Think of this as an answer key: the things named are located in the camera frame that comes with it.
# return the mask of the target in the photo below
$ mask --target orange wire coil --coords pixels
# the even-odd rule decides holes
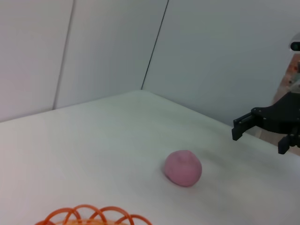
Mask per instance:
[[[94,214],[90,216],[90,218],[81,218],[78,209],[81,208],[88,208],[94,211]],[[123,214],[123,217],[117,221],[108,220],[104,213],[105,211],[116,211]],[[60,222],[52,222],[51,219],[61,213],[67,213],[63,221]],[[74,215],[76,219],[70,219],[71,215]],[[101,209],[98,209],[92,205],[78,205],[74,208],[62,208],[50,213],[45,220],[38,222],[36,225],[135,225],[133,219],[139,219],[147,225],[152,225],[149,220],[146,218],[135,215],[135,214],[128,214],[125,210],[115,207],[115,206],[108,206]]]

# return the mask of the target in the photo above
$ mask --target pink ball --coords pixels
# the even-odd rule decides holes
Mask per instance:
[[[165,160],[165,175],[175,184],[189,187],[201,177],[202,165],[189,150],[171,153]]]

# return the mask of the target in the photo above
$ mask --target white tabletop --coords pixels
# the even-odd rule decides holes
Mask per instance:
[[[119,206],[154,225],[294,225],[300,157],[145,91],[0,124],[0,221],[33,225],[61,207]],[[161,172],[191,150],[193,187]]]

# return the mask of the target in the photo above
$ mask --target camera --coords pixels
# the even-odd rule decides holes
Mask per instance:
[[[300,53],[300,33],[296,34],[290,44],[289,44],[289,49],[292,50],[293,52]]]

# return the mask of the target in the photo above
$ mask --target white wall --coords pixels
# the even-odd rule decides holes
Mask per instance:
[[[271,103],[299,0],[170,0],[144,89],[232,125]]]
[[[55,108],[140,89],[167,0],[76,0]]]
[[[51,110],[72,3],[0,1],[0,121]]]

